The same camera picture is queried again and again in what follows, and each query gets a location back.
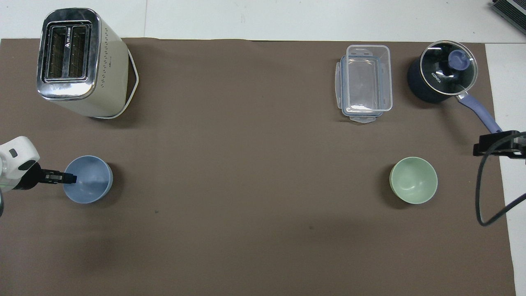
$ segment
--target green bowl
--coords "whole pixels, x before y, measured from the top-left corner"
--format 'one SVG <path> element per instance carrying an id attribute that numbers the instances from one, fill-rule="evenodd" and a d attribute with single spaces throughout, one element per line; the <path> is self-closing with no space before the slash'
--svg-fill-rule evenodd
<path id="1" fill-rule="evenodd" d="M 419 157 L 407 157 L 391 170 L 389 183 L 403 201 L 420 204 L 430 200 L 437 191 L 438 177 L 433 166 Z"/>

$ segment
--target white table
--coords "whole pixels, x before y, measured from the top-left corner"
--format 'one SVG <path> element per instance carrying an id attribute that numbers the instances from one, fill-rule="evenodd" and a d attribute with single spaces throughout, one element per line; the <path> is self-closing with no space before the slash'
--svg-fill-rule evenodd
<path id="1" fill-rule="evenodd" d="M 493 12 L 490 4 L 490 0 L 1 0 L 0 38 L 40 38 L 49 12 L 89 7 L 120 37 L 486 43 L 496 120 L 504 130 L 526 131 L 526 35 Z M 501 158 L 501 170 L 508 203 L 526 192 L 526 165 Z M 475 219 L 474 211 L 466 214 Z M 509 212 L 507 220 L 515 288 L 517 295 L 526 295 L 526 203 Z"/>

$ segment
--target plastic food container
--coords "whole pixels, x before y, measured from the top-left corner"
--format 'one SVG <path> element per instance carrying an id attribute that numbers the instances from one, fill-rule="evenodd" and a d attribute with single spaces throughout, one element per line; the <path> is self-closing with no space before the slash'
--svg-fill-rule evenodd
<path id="1" fill-rule="evenodd" d="M 368 123 L 392 108 L 391 56 L 384 45 L 351 45 L 336 64 L 338 107 L 351 120 Z"/>

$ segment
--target cooking pot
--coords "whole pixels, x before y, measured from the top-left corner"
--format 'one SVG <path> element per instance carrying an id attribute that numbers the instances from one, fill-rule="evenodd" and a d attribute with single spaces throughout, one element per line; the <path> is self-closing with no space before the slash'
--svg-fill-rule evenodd
<path id="1" fill-rule="evenodd" d="M 439 103 L 455 96 L 464 106 L 472 109 L 491 133 L 502 129 L 488 110 L 468 90 L 477 79 L 477 62 L 464 45 L 453 41 L 430 44 L 407 72 L 407 81 L 419 99 Z"/>

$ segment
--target blue bowl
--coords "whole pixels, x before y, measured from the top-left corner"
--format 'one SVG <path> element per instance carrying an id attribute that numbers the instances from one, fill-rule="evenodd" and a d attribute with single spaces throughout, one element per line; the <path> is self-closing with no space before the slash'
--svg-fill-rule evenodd
<path id="1" fill-rule="evenodd" d="M 73 160 L 65 170 L 77 176 L 74 184 L 64 184 L 64 192 L 74 202 L 90 203 L 101 199 L 113 184 L 113 172 L 102 159 L 85 155 Z"/>

